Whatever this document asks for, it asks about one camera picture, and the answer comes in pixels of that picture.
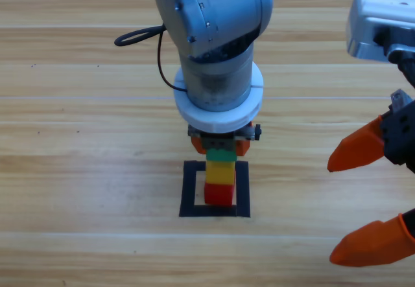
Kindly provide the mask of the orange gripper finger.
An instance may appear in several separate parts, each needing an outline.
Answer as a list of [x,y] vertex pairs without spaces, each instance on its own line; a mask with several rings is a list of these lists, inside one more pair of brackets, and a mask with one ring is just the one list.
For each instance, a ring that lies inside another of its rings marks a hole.
[[414,254],[414,210],[382,222],[371,222],[346,235],[329,261],[339,266],[392,264]]

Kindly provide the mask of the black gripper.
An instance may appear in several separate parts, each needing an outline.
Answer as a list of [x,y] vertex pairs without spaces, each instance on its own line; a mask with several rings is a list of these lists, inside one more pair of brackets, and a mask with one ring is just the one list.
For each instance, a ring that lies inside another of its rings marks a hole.
[[208,133],[189,124],[187,134],[199,154],[207,154],[209,149],[223,149],[243,157],[250,148],[250,142],[260,140],[261,125],[248,123],[233,132]]
[[398,89],[391,101],[384,118],[379,115],[341,140],[328,159],[329,172],[366,166],[383,156],[395,165],[414,167],[414,100]]

